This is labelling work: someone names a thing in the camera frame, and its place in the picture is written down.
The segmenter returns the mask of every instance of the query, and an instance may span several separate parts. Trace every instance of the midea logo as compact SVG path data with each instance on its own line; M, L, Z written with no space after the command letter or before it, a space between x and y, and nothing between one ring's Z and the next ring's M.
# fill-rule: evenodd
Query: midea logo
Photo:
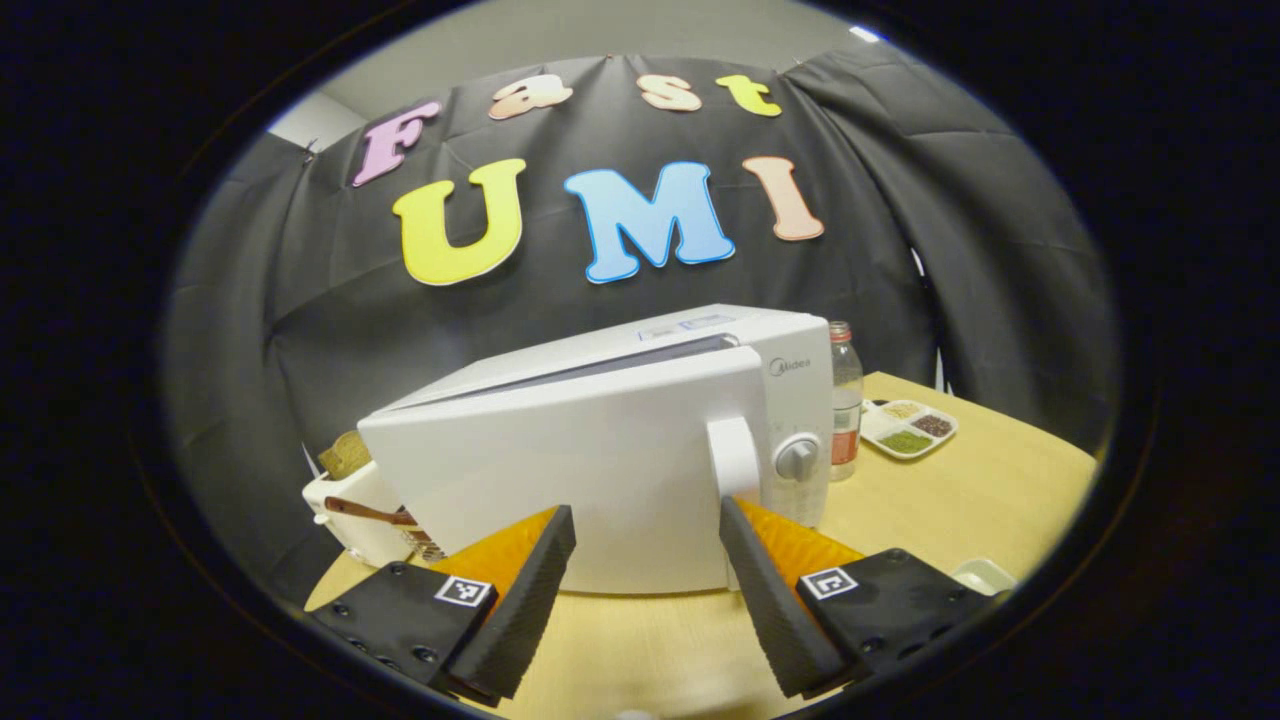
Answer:
M774 357L769 363L769 374L773 377L778 377L782 373L786 373L787 370L799 370L800 368L808 368L808 366L809 366L809 360L792 360L791 363L787 363L781 357Z

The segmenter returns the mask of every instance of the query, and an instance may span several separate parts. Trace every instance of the microwave door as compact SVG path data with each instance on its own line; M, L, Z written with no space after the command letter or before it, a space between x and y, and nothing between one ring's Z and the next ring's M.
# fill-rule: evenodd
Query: microwave door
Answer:
M736 418L764 457L750 347L408 407L360 432L444 552L564 503L577 550L562 589L663 593L728 582L708 425Z

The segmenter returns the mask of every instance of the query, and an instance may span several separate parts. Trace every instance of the white microwave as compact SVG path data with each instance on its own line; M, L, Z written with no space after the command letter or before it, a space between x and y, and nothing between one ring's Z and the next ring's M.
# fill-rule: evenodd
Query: white microwave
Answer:
M831 392L827 320L709 305L480 360L357 428L447 553L570 505L562 589L689 592L735 585L722 496L817 525Z

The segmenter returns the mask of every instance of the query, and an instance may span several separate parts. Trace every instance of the black fabric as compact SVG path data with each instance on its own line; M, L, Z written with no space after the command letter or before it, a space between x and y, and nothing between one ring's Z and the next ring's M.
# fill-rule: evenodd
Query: black fabric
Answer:
M561 76L573 96L488 117L495 90L540 73ZM703 108L648 105L635 85L645 73L689 81ZM768 85L782 115L739 108L714 83L728 74ZM264 136L211 197L177 274L164 340L175 452L215 534L285 600L305 601L315 578L297 575L329 551L306 542L325 530L300 496L311 479L303 443L316 454L371 410L474 360L710 302L846 319L867 372L925 386L941 337L957 395L1088 451L1103 437L1114 328L1101 261L1069 200L989 111L886 44L858 41L785 74L710 60L567 60L439 100L442 114L403 164L356 188L364 131L314 160ZM741 167L755 155L795 163L822 238L773 237L772 208ZM508 158L527 163L515 254L456 286L413 281L396 199L453 181L447 229L467 245L486 227L467 176ZM660 168L677 160L710 168L735 256L643 263L632 278L589 283L586 218L564 179L612 168L652 196Z

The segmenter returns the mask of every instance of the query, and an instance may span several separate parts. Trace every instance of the green powder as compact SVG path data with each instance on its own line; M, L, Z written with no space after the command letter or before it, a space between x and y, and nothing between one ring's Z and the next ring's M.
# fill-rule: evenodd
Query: green powder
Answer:
M914 452L924 450L925 447L929 447L931 445L933 445L933 441L929 438L923 438L916 434L911 434L906 430L901 430L888 436L887 438L882 438L881 445L895 452L901 452L902 455L911 455Z

